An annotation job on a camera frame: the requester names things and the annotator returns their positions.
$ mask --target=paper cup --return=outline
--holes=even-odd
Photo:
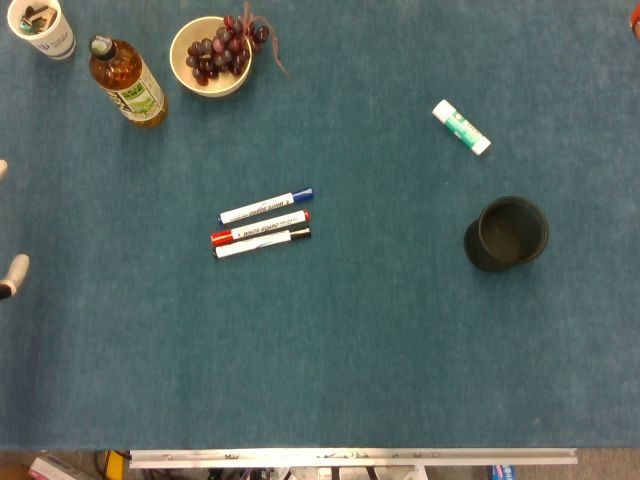
[[[58,15],[53,25],[37,35],[25,35],[25,33],[20,30],[20,21],[22,20],[24,11],[29,6],[36,10],[45,6],[55,8]],[[52,60],[64,60],[68,58],[76,48],[76,39],[73,36],[71,27],[69,27],[67,23],[67,19],[64,18],[58,0],[13,0],[7,12],[7,22],[11,30],[13,30],[13,33],[29,42]]]

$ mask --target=bowl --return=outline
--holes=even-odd
[[[191,20],[176,33],[169,49],[169,63],[173,74],[182,85],[203,97],[224,97],[235,92],[247,79],[253,63],[253,51],[249,40],[245,39],[251,56],[242,75],[236,77],[231,72],[220,72],[218,78],[209,79],[209,84],[206,87],[198,84],[193,78],[192,68],[186,64],[187,49],[193,42],[199,42],[205,37],[215,37],[216,30],[223,26],[222,17],[200,17]]]

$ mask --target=black cup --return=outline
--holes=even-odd
[[[502,272],[542,253],[549,225],[542,211],[522,197],[490,203],[464,235],[464,251],[476,267]]]

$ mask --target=grape stem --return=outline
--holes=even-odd
[[[242,25],[245,32],[249,31],[249,25],[251,25],[252,22],[264,23],[267,28],[269,28],[269,31],[271,32],[271,48],[273,50],[273,59],[275,60],[276,65],[280,67],[280,70],[282,70],[282,73],[290,78],[291,74],[287,71],[286,68],[284,68],[284,65],[282,65],[282,62],[280,61],[280,41],[278,40],[278,36],[276,35],[276,29],[273,28],[273,25],[271,25],[269,20],[267,20],[263,16],[253,15],[253,13],[251,13],[251,4],[249,2],[244,2]]]

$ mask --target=glue stick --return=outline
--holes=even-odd
[[[469,120],[460,115],[453,105],[446,100],[442,100],[436,105],[436,108],[433,109],[433,114],[476,155],[480,155],[491,145],[487,137],[482,135],[476,127],[471,125]]]

